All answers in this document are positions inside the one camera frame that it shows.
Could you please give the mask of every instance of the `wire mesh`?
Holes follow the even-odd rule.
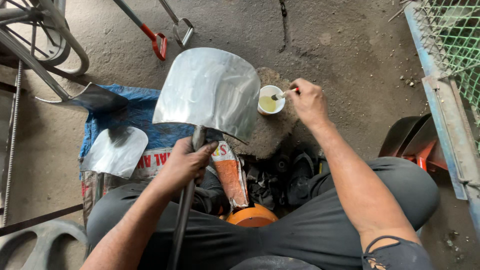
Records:
[[[417,10],[423,46],[440,77],[453,77],[480,126],[480,0],[423,0]],[[476,140],[480,153],[480,142]]]

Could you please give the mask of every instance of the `left hand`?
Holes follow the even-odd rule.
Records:
[[[192,179],[203,179],[210,156],[218,147],[217,141],[211,141],[194,152],[192,137],[178,140],[172,149],[165,166],[154,181],[161,182],[162,189],[169,194],[180,190]]]

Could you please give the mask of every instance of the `shovel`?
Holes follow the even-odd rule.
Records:
[[[189,49],[173,61],[152,122],[194,125],[195,151],[205,144],[208,128],[247,143],[257,121],[259,92],[260,78],[241,57],[214,48]],[[192,180],[182,190],[170,270],[177,268],[194,189]]]
[[[69,109],[81,108],[90,112],[111,112],[127,106],[128,99],[92,83],[89,83],[80,94],[70,96],[17,39],[2,29],[0,29],[0,41],[34,70],[61,98],[61,101],[37,99],[54,105],[66,106]]]
[[[121,126],[100,132],[80,166],[81,172],[99,173],[95,202],[103,196],[104,174],[130,178],[147,144],[147,135],[136,127]]]

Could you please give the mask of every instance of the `shovel handle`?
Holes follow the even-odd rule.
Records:
[[[193,150],[198,151],[206,143],[206,131],[203,126],[196,125],[192,136]],[[173,247],[168,258],[168,270],[177,269],[177,263],[180,256],[181,244],[185,229],[187,228],[188,214],[192,207],[193,192],[195,191],[195,180],[192,179],[186,187],[183,188],[180,196],[179,212],[177,215],[177,225],[173,232]]]

